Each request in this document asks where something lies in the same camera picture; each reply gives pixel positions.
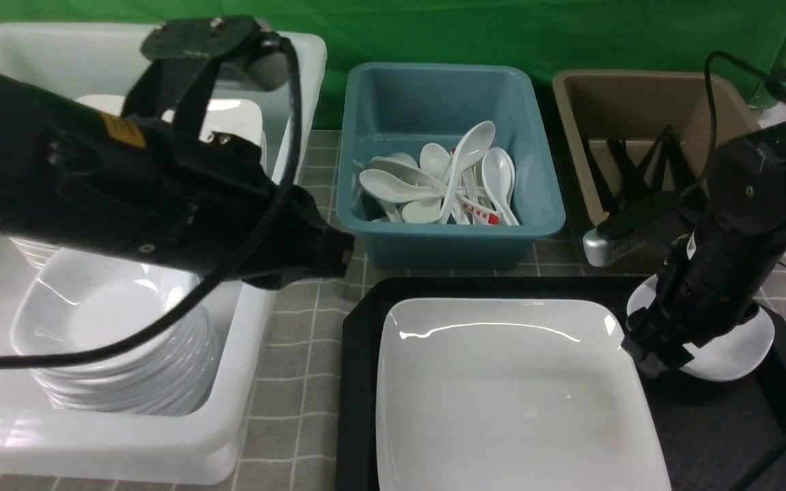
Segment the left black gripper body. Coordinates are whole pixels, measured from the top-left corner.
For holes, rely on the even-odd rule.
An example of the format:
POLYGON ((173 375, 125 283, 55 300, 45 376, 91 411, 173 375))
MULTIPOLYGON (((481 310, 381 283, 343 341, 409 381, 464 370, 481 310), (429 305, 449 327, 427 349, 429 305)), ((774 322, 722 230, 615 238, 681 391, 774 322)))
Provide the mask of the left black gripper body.
POLYGON ((276 183, 260 148, 201 142, 161 120, 103 113, 46 119, 46 242, 280 289, 345 276, 353 236, 295 184, 297 150, 276 183))

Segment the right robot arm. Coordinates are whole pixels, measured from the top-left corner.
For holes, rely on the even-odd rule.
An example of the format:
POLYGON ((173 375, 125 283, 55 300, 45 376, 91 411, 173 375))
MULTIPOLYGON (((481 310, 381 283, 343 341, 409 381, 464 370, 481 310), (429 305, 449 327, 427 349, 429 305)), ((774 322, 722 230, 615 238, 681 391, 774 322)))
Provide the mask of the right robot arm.
MULTIPOLYGON (((766 86, 786 104, 786 70, 766 86)), ((625 321, 622 348, 648 377, 682 369, 693 360, 688 346, 744 325, 786 251, 786 121, 721 144, 707 174, 707 206, 673 242, 652 303, 625 321)))

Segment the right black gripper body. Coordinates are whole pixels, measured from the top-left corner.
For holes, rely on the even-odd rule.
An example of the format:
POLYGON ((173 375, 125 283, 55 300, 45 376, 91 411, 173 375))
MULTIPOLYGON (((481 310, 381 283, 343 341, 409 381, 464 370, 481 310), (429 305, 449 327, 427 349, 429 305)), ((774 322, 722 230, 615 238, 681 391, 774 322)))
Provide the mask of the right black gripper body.
MULTIPOLYGON (((695 237, 673 249, 669 264, 658 273, 657 303, 670 318, 688 324, 681 330, 689 333, 690 342, 701 347, 711 339, 729 332, 740 324, 753 299, 749 285, 740 280, 754 273, 746 269, 738 273, 734 262, 699 245, 695 237)), ((650 327, 645 308, 625 317, 622 348, 632 360, 642 360, 661 345, 663 327, 650 327)))

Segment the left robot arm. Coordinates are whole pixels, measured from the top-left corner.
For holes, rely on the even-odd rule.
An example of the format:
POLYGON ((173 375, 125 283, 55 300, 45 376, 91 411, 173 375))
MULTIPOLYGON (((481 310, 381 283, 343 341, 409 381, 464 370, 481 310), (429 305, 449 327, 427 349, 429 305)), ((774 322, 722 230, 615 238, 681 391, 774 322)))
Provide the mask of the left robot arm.
POLYGON ((353 236, 260 148, 200 139, 229 54, 151 62, 111 116, 0 75, 0 235, 277 290, 345 276, 353 236))

